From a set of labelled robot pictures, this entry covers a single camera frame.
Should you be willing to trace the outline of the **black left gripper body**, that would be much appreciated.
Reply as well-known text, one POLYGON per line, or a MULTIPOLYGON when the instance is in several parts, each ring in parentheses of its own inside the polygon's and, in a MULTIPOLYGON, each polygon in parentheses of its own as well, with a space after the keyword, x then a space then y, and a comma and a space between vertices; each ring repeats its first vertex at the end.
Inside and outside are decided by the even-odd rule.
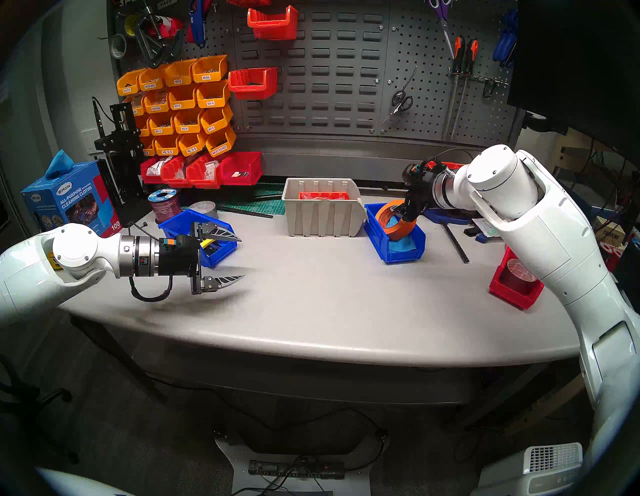
POLYGON ((200 223, 192 223, 189 235, 179 234, 172 239, 159 240, 159 275, 169 278, 164 293, 171 293, 174 276, 190 278, 191 293, 202 293, 201 239, 198 237, 201 233, 200 223))

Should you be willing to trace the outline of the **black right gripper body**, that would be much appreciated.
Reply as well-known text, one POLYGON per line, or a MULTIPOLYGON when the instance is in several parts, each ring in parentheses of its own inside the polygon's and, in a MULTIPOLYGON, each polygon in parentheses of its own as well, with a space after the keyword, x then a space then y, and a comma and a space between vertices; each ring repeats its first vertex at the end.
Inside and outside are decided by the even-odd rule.
POLYGON ((426 159, 406 166, 402 172, 402 180, 407 189, 405 199, 408 203, 421 205, 421 211, 437 206, 433 196, 435 177, 444 172, 445 165, 440 159, 426 159))

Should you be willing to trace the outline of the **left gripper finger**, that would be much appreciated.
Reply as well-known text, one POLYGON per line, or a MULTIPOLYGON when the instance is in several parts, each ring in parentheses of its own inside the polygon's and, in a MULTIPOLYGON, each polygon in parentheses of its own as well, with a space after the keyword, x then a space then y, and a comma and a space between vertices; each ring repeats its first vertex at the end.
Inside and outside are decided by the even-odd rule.
POLYGON ((218 224, 203 224, 202 239, 204 241, 241 241, 235 233, 218 224))
POLYGON ((243 279, 244 275, 236 275, 236 276, 203 276, 202 277, 202 291, 203 292, 217 292, 222 289, 225 289, 233 284, 237 283, 239 280, 243 279))

